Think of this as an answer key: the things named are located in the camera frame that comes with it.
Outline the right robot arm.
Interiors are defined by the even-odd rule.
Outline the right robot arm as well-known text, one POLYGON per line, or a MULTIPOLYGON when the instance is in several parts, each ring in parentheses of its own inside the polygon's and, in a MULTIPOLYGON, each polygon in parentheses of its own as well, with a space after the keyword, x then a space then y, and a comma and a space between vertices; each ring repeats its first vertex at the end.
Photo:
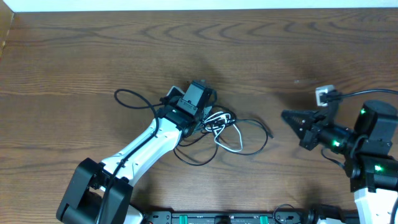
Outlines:
POLYGON ((379 100, 362 105, 354 128, 335 123, 340 102, 324 110, 284 110, 282 119, 311 151, 318 145, 344 156, 360 223, 397 223, 397 159, 390 156, 397 109, 379 100))

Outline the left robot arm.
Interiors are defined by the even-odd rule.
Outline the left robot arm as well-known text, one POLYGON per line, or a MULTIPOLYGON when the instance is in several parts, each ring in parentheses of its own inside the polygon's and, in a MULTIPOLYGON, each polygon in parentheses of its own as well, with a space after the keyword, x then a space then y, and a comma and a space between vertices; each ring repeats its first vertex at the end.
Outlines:
POLYGON ((217 101, 216 90, 194 80, 186 91, 173 86, 153 114, 149 127, 124 149, 76 167, 56 212, 62 223, 141 223, 143 214, 131 205, 138 180, 164 154, 191 136, 217 101))

